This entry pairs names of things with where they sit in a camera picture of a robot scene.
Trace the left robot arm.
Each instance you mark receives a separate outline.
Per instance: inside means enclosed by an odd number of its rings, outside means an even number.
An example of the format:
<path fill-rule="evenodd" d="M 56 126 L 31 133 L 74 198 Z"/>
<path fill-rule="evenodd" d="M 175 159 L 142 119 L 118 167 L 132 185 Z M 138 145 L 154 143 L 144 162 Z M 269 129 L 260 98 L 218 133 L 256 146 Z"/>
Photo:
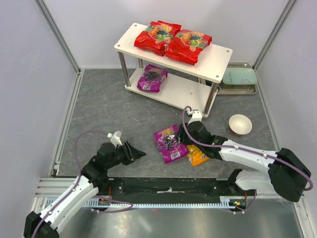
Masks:
<path fill-rule="evenodd" d="M 146 156 L 124 141 L 122 145 L 103 143 L 83 167 L 72 185 L 39 213 L 30 212 L 25 220 L 25 238 L 58 238 L 71 218 L 91 198 L 109 185 L 107 171 L 119 164 L 129 165 Z"/>

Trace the purple grape candy bag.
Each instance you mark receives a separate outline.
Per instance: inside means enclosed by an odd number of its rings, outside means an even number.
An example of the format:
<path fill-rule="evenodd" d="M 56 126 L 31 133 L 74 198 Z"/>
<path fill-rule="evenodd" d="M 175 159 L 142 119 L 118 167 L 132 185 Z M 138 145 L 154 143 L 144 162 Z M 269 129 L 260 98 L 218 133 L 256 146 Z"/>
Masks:
<path fill-rule="evenodd" d="M 149 64 L 138 80 L 137 88 L 144 92 L 158 93 L 167 77 L 168 71 L 166 69 Z"/>
<path fill-rule="evenodd" d="M 178 141 L 178 125 L 169 126 L 154 133 L 155 143 L 165 164 L 174 162 L 189 154 L 187 147 Z"/>

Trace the orange mango candy bag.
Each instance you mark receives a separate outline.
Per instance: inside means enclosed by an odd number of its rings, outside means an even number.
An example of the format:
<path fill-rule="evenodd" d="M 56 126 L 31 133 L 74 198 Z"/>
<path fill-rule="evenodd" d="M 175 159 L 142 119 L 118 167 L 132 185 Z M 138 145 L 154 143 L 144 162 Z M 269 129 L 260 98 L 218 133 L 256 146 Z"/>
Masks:
<path fill-rule="evenodd" d="M 189 151 L 186 157 L 193 167 L 198 166 L 210 159 L 195 145 L 187 145 L 186 148 Z"/>

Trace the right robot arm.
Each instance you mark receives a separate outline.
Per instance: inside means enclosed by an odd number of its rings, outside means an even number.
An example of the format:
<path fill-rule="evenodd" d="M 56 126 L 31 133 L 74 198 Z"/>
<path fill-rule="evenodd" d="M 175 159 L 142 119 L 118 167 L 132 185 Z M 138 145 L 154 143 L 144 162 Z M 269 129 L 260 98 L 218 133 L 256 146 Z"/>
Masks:
<path fill-rule="evenodd" d="M 196 146 L 211 159 L 250 168 L 249 171 L 235 169 L 230 174 L 226 187 L 231 194 L 260 191 L 298 202 L 303 192 L 314 186 L 309 169 L 289 149 L 267 151 L 244 146 L 226 137 L 212 135 L 200 121 L 182 122 L 177 137 L 182 144 Z"/>

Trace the red fruit candy bag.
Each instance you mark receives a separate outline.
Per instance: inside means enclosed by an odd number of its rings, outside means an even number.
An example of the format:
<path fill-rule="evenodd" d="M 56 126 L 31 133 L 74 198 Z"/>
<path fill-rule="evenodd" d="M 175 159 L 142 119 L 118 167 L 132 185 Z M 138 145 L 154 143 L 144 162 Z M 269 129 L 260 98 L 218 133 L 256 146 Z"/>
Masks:
<path fill-rule="evenodd" d="M 174 36 L 181 30 L 181 25 L 161 20 L 152 21 L 135 39 L 134 46 L 164 56 Z"/>
<path fill-rule="evenodd" d="M 195 65 L 198 62 L 199 54 L 211 42 L 212 36 L 210 35 L 182 29 L 169 43 L 165 56 L 172 60 Z"/>

